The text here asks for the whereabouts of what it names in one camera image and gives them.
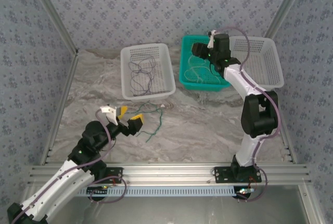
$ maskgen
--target white cable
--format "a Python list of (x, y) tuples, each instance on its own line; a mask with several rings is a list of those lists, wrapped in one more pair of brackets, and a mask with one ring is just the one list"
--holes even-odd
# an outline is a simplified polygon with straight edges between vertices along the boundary
[[(189, 59), (187, 60), (187, 63), (188, 63), (188, 65), (191, 67), (191, 64), (190, 64), (190, 61), (191, 61), (191, 58), (197, 58), (196, 56), (194, 56), (194, 55), (191, 55), (190, 57), (189, 57)], [(197, 65), (197, 66), (194, 66), (194, 67), (191, 67), (191, 68), (189, 68), (189, 69), (187, 69), (186, 71), (185, 71), (185, 73), (184, 73), (184, 76), (185, 76), (185, 78), (187, 79), (187, 80), (189, 80), (189, 81), (192, 81), (192, 82), (197, 82), (197, 83), (202, 83), (203, 82), (203, 79), (199, 76), (199, 74), (195, 71), (195, 68), (204, 68), (204, 69), (207, 69), (209, 72), (210, 72), (210, 69), (208, 68), (208, 67), (204, 67), (204, 66), (202, 66), (203, 64), (207, 64), (207, 62), (206, 62), (206, 60), (204, 60), (204, 62), (202, 63), (202, 64), (200, 64), (200, 65)], [(197, 80), (191, 80), (190, 78), (188, 78), (187, 76), (186, 76), (186, 73), (187, 72), (189, 72), (189, 71), (193, 71), (194, 72), (194, 74), (197, 76)], [(219, 82), (219, 84), (221, 84), (221, 80), (219, 79), (219, 77), (218, 76), (216, 76), (216, 75), (214, 75), (213, 73), (212, 73), (212, 75), (218, 80), (218, 82)]]

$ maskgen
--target gray marble floor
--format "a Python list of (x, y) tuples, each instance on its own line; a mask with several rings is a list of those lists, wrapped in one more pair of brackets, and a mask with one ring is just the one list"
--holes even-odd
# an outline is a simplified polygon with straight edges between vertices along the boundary
[[(176, 92), (164, 105), (162, 127), (146, 142), (148, 135), (119, 135), (105, 161), (112, 162), (229, 162), (240, 148), (242, 99), (232, 88), (218, 93), (185, 90), (178, 81), (180, 49), (170, 55)], [(63, 161), (81, 138), (85, 125), (95, 119), (99, 106), (127, 105), (136, 110), (140, 103), (122, 98), (119, 50), (80, 50), (79, 61), (48, 161)], [(143, 130), (153, 132), (159, 114), (145, 114)], [(259, 161), (286, 160), (281, 137), (263, 144)]]

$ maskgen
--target green plastic basket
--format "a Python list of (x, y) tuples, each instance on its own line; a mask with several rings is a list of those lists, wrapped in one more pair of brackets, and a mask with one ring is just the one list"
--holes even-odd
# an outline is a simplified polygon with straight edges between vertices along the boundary
[(230, 86), (214, 70), (208, 60), (200, 59), (192, 54), (192, 45), (196, 42), (208, 44), (209, 37), (204, 35), (185, 35), (182, 41), (181, 67), (179, 81), (188, 90), (219, 91)]

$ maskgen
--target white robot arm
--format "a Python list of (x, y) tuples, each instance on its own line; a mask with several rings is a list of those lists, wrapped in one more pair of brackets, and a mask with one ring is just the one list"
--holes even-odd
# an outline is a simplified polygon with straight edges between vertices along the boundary
[[(276, 112), (260, 92), (265, 89), (260, 87), (245, 71), (240, 72), (240, 62), (230, 56), (227, 34), (214, 32), (209, 45), (195, 43), (192, 53), (200, 58), (208, 59), (220, 76), (232, 84), (244, 100), (241, 124), (245, 134), (241, 148), (234, 156), (230, 167), (221, 167), (220, 170), (214, 168), (222, 175), (222, 180), (216, 182), (249, 182), (249, 177), (255, 177), (257, 182), (260, 182), (261, 177), (258, 175), (259, 171), (253, 166), (253, 159), (255, 161), (255, 156), (260, 148), (258, 143), (261, 144), (262, 137), (269, 135), (277, 127)], [(273, 91), (266, 93), (277, 105), (276, 93)], [(142, 115), (131, 118), (128, 126), (119, 122), (127, 108), (114, 109), (105, 106), (100, 109), (101, 112), (106, 113), (110, 123), (107, 126), (102, 126), (99, 121), (87, 124), (82, 139), (51, 180), (22, 204), (13, 203), (9, 207), (7, 214), (11, 224), (49, 223), (81, 188), (105, 177), (106, 164), (99, 155), (99, 151), (109, 143), (105, 128), (111, 137), (115, 138), (119, 133), (126, 136), (134, 135), (142, 127)]]
[[(48, 224), (82, 188), (106, 176), (121, 176), (123, 169), (107, 168), (102, 161), (106, 154), (101, 157), (99, 152), (110, 144), (111, 137), (115, 139), (120, 133), (125, 136), (134, 135), (141, 129), (142, 114), (130, 118), (127, 126), (119, 122), (126, 110), (127, 107), (101, 107), (100, 111), (106, 113), (109, 124), (103, 126), (100, 121), (88, 123), (82, 138), (68, 155), (68, 160), (52, 178), (36, 194), (21, 204), (13, 203), (8, 208), (9, 223)], [(121, 183), (121, 180), (116, 179), (113, 183)]]
[(277, 113), (271, 103), (272, 100), (276, 106), (278, 105), (277, 94), (274, 91), (266, 91), (244, 70), (241, 71), (239, 60), (231, 57), (228, 34), (212, 31), (209, 36), (208, 44), (193, 44), (193, 55), (208, 59), (214, 65), (215, 71), (228, 81), (244, 100), (241, 125), (245, 134), (241, 148), (234, 156), (230, 168), (217, 170), (222, 178), (216, 176), (216, 182), (249, 182), (249, 177), (261, 181), (261, 177), (256, 176), (260, 173), (254, 163), (262, 144), (261, 140), (278, 126)]

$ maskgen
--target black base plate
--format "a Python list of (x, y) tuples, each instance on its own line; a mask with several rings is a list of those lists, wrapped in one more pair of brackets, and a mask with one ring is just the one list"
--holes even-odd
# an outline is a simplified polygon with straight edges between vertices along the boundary
[(261, 182), (261, 175), (257, 175), (258, 170), (249, 170), (243, 180), (237, 180), (230, 167), (215, 167), (214, 176), (216, 183), (253, 183), (250, 177), (254, 178), (256, 182)]
[[(101, 179), (108, 177), (108, 176), (119, 176), (119, 177), (123, 177), (123, 171), (124, 169), (122, 167), (107, 167), (105, 168), (105, 170), (103, 171), (103, 175), (99, 175), (101, 177)], [(99, 182), (98, 184), (120, 184), (121, 180), (120, 179), (107, 179), (104, 181)], [(86, 190), (86, 194), (91, 194), (93, 191), (94, 194), (106, 194), (108, 192), (107, 189), (104, 189), (103, 187), (88, 187)], [(94, 196), (92, 197), (92, 199), (96, 202), (101, 201), (104, 199), (104, 197), (98, 197), (98, 196)]]
[[(123, 177), (123, 171), (124, 169), (122, 167), (107, 167), (105, 169), (104, 172), (104, 177), (108, 177), (108, 176), (119, 176), (119, 177)], [(120, 184), (121, 180), (120, 179), (107, 179), (105, 181), (101, 181), (99, 184), (110, 184), (110, 183), (115, 183), (115, 184)]]

